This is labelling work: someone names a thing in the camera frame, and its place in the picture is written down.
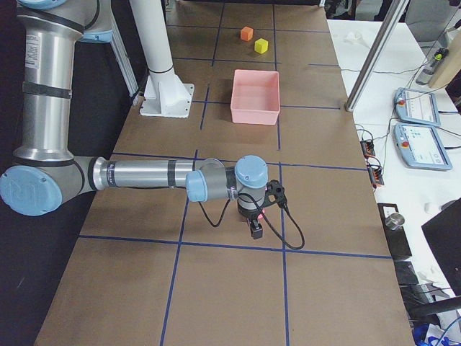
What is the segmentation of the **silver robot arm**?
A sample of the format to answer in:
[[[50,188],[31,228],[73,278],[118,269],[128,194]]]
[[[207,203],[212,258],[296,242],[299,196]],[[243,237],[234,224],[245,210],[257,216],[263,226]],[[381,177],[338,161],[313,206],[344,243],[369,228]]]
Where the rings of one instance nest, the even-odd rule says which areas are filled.
[[[261,238],[269,185],[258,156],[226,167],[217,159],[110,161],[68,150],[75,44],[111,40],[109,1],[19,1],[17,16],[26,29],[22,145],[1,176],[1,198],[12,210],[41,216],[89,191],[180,188],[192,202],[236,201],[251,236]]]

